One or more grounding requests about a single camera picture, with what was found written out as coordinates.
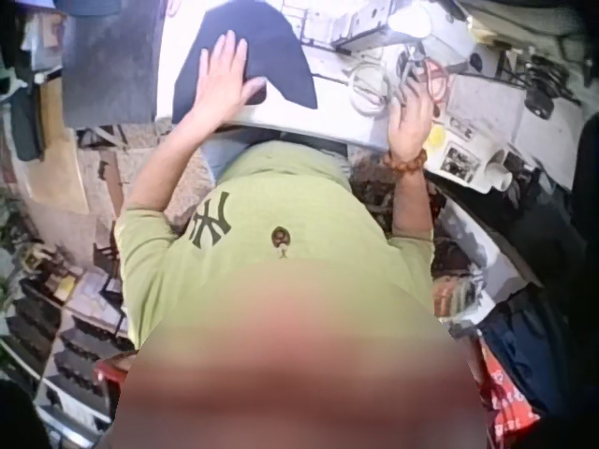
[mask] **white table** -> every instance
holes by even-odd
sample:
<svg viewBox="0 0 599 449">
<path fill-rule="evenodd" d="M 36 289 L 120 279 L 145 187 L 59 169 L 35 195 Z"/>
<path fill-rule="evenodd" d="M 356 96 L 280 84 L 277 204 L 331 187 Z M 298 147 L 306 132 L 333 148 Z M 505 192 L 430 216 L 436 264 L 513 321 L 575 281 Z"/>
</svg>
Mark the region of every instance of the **white table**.
<svg viewBox="0 0 599 449">
<path fill-rule="evenodd" d="M 167 16 L 158 68 L 156 120 L 172 116 L 175 82 L 197 36 L 205 11 L 220 2 L 183 1 L 177 14 Z M 307 109 L 283 98 L 269 83 L 267 99 L 245 107 L 233 123 L 327 138 L 385 152 L 388 118 L 360 115 L 339 82 L 314 78 L 318 109 Z"/>
</svg>

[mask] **green shirt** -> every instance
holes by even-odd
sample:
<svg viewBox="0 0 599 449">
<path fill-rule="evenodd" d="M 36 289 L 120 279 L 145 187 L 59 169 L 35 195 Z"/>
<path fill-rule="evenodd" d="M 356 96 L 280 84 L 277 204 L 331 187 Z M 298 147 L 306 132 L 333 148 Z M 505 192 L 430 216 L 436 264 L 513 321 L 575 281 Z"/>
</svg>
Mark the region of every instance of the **green shirt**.
<svg viewBox="0 0 599 449">
<path fill-rule="evenodd" d="M 275 230 L 284 231 L 283 246 Z M 418 300 L 432 311 L 432 242 L 387 240 L 334 159 L 297 144 L 271 141 L 244 153 L 179 239 L 164 214 L 136 209 L 119 218 L 116 239 L 136 347 L 173 305 L 210 300 L 202 295 L 209 280 L 234 282 L 236 270 L 281 258 L 370 271 L 398 287 L 398 301 Z"/>
</svg>

